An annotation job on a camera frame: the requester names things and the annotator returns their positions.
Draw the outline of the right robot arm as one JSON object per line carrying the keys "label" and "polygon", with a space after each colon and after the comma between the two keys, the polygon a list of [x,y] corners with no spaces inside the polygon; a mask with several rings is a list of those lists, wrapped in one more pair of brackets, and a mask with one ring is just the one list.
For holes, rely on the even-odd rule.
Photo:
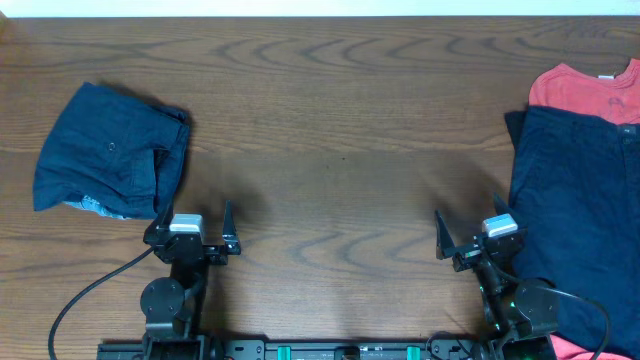
{"label": "right robot arm", "polygon": [[462,359],[554,359],[550,334],[557,329],[557,300],[541,279],[521,279],[512,273],[515,255],[524,249],[526,226],[499,197],[496,215],[481,223],[472,240],[457,245],[442,214],[434,213],[436,257],[450,259],[456,272],[475,274],[485,320],[494,332],[485,340],[457,345]]}

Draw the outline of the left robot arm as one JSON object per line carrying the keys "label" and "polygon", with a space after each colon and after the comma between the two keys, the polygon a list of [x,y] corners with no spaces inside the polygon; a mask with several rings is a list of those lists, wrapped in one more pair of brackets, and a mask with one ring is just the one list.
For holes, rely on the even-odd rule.
{"label": "left robot arm", "polygon": [[145,359],[223,359],[221,341],[199,330],[208,274],[241,254],[232,204],[225,203],[221,245],[206,245],[203,217],[176,214],[168,206],[147,227],[143,242],[163,263],[167,277],[151,281],[140,297],[146,317],[143,338]]}

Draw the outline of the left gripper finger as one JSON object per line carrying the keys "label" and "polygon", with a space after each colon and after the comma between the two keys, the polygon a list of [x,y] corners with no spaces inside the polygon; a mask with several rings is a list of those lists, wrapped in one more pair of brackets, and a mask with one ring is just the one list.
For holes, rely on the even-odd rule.
{"label": "left gripper finger", "polygon": [[169,202],[166,207],[159,212],[158,216],[153,221],[152,230],[154,232],[168,232],[173,216],[173,202]]}
{"label": "left gripper finger", "polygon": [[222,239],[226,246],[238,245],[238,235],[233,219],[232,204],[230,200],[227,200],[225,203]]}

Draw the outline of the navy blue shorts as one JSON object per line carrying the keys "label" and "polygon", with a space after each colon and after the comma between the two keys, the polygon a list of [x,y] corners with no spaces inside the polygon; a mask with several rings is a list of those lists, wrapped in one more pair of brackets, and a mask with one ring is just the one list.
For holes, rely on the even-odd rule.
{"label": "navy blue shorts", "polygon": [[510,207],[526,223],[513,266],[585,298],[562,298],[558,334],[589,350],[611,321],[607,351],[639,356],[639,127],[532,106],[509,112]]}

